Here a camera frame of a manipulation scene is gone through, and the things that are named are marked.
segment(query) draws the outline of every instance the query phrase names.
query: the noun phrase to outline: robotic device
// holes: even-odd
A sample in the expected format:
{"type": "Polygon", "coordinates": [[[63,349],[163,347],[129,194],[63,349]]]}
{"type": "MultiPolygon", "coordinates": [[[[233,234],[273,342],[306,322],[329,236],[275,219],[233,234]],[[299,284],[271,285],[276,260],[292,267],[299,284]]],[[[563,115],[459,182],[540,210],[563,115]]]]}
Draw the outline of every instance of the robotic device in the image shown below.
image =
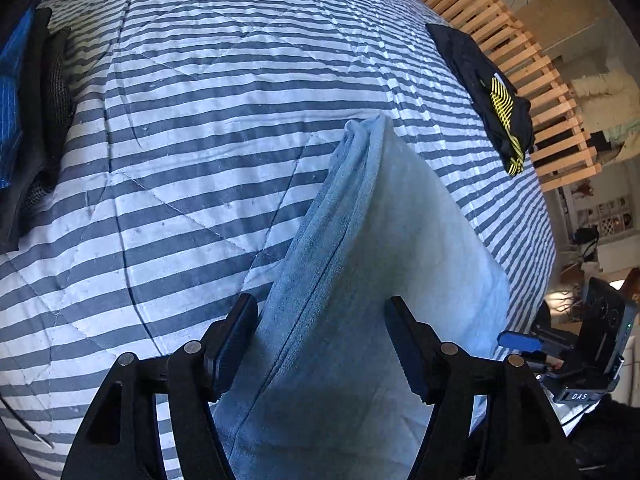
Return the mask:
{"type": "MultiPolygon", "coordinates": [[[[474,396],[487,395],[479,480],[578,480],[558,419],[522,357],[511,354],[504,362],[471,357],[417,322],[400,297],[385,303],[385,322],[412,392],[434,405],[409,479],[458,480],[474,396]]],[[[256,323],[257,304],[242,294],[200,341],[165,357],[119,356],[82,420],[62,479],[164,480],[158,393],[168,394],[184,478],[235,478],[208,402],[231,387],[256,323]]]]}
{"type": "Polygon", "coordinates": [[[587,307],[580,334],[534,324],[530,335],[502,332],[498,344],[522,351],[529,367],[561,404],[597,402],[618,385],[626,343],[638,313],[607,282],[591,278],[585,296],[587,307]],[[562,360],[559,368],[546,362],[562,360]]]}

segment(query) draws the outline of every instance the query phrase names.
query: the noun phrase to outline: metal screw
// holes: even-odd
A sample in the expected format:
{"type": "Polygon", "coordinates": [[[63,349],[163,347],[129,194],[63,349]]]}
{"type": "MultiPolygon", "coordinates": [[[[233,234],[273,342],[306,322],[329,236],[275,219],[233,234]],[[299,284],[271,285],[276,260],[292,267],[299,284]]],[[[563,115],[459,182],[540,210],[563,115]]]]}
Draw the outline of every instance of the metal screw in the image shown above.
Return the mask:
{"type": "Polygon", "coordinates": [[[135,355],[131,352],[127,352],[126,354],[122,354],[118,357],[118,364],[121,366],[127,366],[133,362],[133,359],[135,359],[135,355]]]}
{"type": "Polygon", "coordinates": [[[440,345],[440,350],[442,350],[443,354],[455,355],[458,353],[458,346],[449,342],[442,343],[442,345],[440,345]]]}
{"type": "Polygon", "coordinates": [[[520,368],[524,364],[524,359],[518,354],[510,354],[507,357],[507,361],[511,366],[515,366],[516,368],[520,368]]]}
{"type": "Polygon", "coordinates": [[[201,348],[202,345],[199,341],[189,341],[184,346],[184,351],[187,352],[187,354],[195,354],[196,352],[199,352],[201,348]]]}

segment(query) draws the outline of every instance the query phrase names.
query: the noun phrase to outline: blue garment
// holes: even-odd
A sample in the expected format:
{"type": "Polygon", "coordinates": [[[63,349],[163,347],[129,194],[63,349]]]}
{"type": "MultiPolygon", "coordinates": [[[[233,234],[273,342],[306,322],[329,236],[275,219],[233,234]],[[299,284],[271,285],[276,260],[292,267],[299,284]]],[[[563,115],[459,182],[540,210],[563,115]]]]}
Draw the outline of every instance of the blue garment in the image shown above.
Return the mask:
{"type": "Polygon", "coordinates": [[[409,390],[383,303],[399,294],[442,340],[491,357],[504,271],[384,115],[347,123],[282,265],[214,409],[236,477],[404,480],[431,407],[409,390]]]}
{"type": "Polygon", "coordinates": [[[33,9],[29,9],[0,52],[0,189],[10,184],[22,136],[18,82],[32,20],[33,9]]]}

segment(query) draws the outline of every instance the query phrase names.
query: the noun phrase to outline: bed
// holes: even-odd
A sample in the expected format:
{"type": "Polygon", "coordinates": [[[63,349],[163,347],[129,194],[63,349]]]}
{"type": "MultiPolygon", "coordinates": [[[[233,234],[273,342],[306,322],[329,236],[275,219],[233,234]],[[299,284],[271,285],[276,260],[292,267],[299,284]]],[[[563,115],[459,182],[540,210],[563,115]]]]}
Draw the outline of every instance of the bed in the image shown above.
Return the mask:
{"type": "Polygon", "coordinates": [[[0,415],[43,479],[119,354],[200,338],[241,291],[264,302],[349,119],[392,119],[505,270],[508,328],[530,323],[554,258],[540,184],[528,160],[504,171],[422,2],[41,5],[72,30],[77,110],[55,192],[0,256],[0,394],[53,450],[0,415]]]}

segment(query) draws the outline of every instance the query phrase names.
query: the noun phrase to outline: striped bedspread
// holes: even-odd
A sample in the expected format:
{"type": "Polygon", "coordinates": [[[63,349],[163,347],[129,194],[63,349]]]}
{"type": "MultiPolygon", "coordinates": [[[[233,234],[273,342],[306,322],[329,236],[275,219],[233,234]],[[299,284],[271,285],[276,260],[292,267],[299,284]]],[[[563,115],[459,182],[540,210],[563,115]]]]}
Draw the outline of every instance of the striped bedspread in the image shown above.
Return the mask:
{"type": "MultiPolygon", "coordinates": [[[[58,478],[117,355],[263,302],[352,118],[383,111],[438,174],[530,322],[554,257],[532,165],[508,176],[417,0],[43,0],[78,101],[55,193],[0,255],[0,415],[58,478]]],[[[180,471],[159,399],[170,479],[180,471]]]]}

